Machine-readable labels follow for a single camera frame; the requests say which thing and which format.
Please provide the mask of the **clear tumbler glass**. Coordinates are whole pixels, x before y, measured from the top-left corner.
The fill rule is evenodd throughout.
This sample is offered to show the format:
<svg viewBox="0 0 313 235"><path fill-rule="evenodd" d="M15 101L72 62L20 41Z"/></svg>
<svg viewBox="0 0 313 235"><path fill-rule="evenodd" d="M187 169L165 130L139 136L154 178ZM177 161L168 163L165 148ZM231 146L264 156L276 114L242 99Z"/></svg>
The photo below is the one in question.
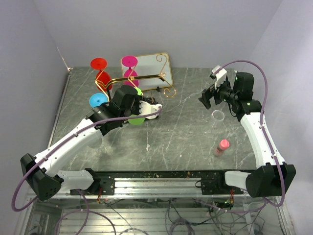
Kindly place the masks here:
<svg viewBox="0 0 313 235"><path fill-rule="evenodd" d="M224 112L220 110L214 110L211 114L211 126L213 128L219 128L223 125L224 123Z"/></svg>

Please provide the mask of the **green plastic wine glass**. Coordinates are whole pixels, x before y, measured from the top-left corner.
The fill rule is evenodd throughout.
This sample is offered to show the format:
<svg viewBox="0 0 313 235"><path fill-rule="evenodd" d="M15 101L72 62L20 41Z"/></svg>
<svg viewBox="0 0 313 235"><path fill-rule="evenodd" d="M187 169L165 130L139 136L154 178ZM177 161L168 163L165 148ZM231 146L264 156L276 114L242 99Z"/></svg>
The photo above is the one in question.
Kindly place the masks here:
<svg viewBox="0 0 313 235"><path fill-rule="evenodd" d="M137 90L138 95L142 95L141 89L139 89L137 87L135 87L135 89ZM141 125L144 121L145 121L145 118L143 118L143 117L128 119L128 123L131 125Z"/></svg>

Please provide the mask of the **pink plastic wine glass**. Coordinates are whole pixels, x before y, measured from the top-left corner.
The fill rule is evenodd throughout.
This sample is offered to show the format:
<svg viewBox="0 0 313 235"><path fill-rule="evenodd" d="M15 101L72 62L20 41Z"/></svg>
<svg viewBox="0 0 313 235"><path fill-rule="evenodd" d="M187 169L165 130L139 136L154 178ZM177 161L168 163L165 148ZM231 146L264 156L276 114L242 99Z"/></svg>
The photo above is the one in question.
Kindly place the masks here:
<svg viewBox="0 0 313 235"><path fill-rule="evenodd" d="M128 78L131 76L137 76L137 73L134 69L136 65L138 64L138 60L135 56L132 56L132 55L125 56L122 58L121 63L123 66L128 67L128 69L124 72L123 77ZM139 81L127 80L127 81L124 81L124 85L128 85L131 87L138 87Z"/></svg>

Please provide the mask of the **blue plastic wine glass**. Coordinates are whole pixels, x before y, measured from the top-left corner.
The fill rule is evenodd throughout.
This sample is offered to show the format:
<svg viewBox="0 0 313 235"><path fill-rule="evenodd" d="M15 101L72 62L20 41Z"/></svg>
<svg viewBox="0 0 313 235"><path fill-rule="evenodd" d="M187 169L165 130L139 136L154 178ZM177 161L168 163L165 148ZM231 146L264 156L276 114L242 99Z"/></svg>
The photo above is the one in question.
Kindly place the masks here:
<svg viewBox="0 0 313 235"><path fill-rule="evenodd" d="M89 105L94 108L102 103L108 102L108 97L104 93L95 93L89 98Z"/></svg>

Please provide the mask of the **red plastic wine glass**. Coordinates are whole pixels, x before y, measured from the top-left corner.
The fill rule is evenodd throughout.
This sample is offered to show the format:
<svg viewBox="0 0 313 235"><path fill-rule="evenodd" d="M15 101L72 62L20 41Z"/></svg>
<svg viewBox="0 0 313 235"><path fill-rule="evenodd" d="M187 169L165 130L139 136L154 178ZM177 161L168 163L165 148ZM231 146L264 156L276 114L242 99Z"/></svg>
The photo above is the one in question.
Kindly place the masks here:
<svg viewBox="0 0 313 235"><path fill-rule="evenodd" d="M95 77L95 83L97 88L102 91L106 92L107 90L112 89L112 84L109 85L108 88L105 88L107 83L111 81L111 77L108 73L105 72L105 68L107 67L107 61L104 58L94 58L90 62L90 66L94 70L98 70L98 74Z"/></svg>

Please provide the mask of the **clear stemmed wine glass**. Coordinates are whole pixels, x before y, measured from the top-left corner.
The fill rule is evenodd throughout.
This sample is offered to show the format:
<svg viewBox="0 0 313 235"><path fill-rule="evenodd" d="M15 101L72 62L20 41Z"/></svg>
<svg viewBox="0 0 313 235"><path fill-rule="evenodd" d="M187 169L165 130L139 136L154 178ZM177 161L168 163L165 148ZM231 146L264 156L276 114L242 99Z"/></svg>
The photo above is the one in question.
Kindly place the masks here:
<svg viewBox="0 0 313 235"><path fill-rule="evenodd" d="M96 157L100 158L106 155L107 148L103 145L100 145L98 148L95 148L93 152Z"/></svg>

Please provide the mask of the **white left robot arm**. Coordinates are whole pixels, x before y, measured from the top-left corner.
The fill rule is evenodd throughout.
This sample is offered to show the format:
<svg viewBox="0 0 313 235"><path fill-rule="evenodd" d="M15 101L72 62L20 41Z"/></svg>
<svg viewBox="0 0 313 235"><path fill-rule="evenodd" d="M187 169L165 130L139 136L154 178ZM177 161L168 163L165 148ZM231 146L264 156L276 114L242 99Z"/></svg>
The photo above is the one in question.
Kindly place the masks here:
<svg viewBox="0 0 313 235"><path fill-rule="evenodd" d="M81 122L62 139L36 156L25 154L21 159L23 175L40 200L47 200L59 190L99 191L101 178L90 168L62 171L62 167L85 146L101 141L109 131L122 127L121 117L138 115L141 92L131 86L118 88L109 103L93 108Z"/></svg>

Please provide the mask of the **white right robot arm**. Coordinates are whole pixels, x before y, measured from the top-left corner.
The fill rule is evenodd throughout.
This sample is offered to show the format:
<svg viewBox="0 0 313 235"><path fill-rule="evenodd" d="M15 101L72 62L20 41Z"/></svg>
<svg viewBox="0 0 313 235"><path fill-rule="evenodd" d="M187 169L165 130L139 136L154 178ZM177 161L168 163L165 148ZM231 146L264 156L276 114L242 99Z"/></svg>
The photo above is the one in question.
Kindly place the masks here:
<svg viewBox="0 0 313 235"><path fill-rule="evenodd" d="M231 170L215 183L216 190L228 193L233 187L244 189L251 197L283 196L293 181L296 169L287 164L277 150L268 131L262 105L254 100L254 77L251 73L238 72L234 85L228 81L225 69L212 72L216 82L201 93L199 101L206 109L211 108L210 100L215 104L226 102L243 126L252 146L256 170L251 173Z"/></svg>

